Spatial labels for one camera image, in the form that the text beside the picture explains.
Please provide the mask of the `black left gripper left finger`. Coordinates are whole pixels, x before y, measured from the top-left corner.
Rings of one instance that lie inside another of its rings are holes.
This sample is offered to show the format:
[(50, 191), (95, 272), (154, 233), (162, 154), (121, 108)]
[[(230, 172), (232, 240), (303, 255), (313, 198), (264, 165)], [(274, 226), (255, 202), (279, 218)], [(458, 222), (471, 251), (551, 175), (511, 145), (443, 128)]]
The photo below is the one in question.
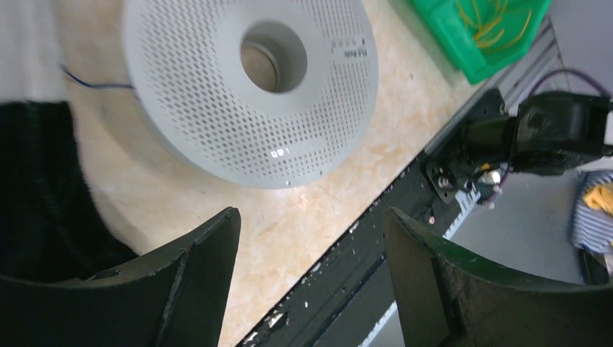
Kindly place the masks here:
[(86, 280), (1, 278), (3, 346), (216, 346), (241, 230), (227, 207)]

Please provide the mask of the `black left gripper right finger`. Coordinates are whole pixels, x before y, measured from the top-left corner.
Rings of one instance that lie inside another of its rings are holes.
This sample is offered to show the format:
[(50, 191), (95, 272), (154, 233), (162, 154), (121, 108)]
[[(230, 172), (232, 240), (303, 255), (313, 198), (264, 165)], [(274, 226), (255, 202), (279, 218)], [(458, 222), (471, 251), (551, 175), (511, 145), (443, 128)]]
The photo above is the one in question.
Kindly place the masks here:
[(385, 248), (407, 346), (610, 346), (612, 286), (488, 260), (385, 211)]

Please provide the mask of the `grey plastic cable spool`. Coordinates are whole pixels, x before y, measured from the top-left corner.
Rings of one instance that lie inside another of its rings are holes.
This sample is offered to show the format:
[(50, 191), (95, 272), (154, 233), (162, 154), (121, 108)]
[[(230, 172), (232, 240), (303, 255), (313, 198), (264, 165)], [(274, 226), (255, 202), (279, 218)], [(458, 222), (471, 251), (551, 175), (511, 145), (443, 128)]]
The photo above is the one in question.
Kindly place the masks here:
[(308, 184), (369, 128), (379, 68), (361, 1), (125, 1), (122, 24), (147, 122), (221, 179)]

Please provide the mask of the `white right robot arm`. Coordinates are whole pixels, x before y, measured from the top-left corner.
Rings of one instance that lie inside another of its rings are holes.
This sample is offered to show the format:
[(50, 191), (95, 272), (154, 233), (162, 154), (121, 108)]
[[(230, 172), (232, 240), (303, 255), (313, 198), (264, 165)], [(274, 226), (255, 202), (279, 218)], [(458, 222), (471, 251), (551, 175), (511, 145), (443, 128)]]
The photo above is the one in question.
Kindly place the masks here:
[(429, 154), (422, 171), (439, 198), (450, 202), (500, 168), (559, 176), (611, 156), (611, 97), (548, 91), (527, 97), (513, 116), (491, 88)]

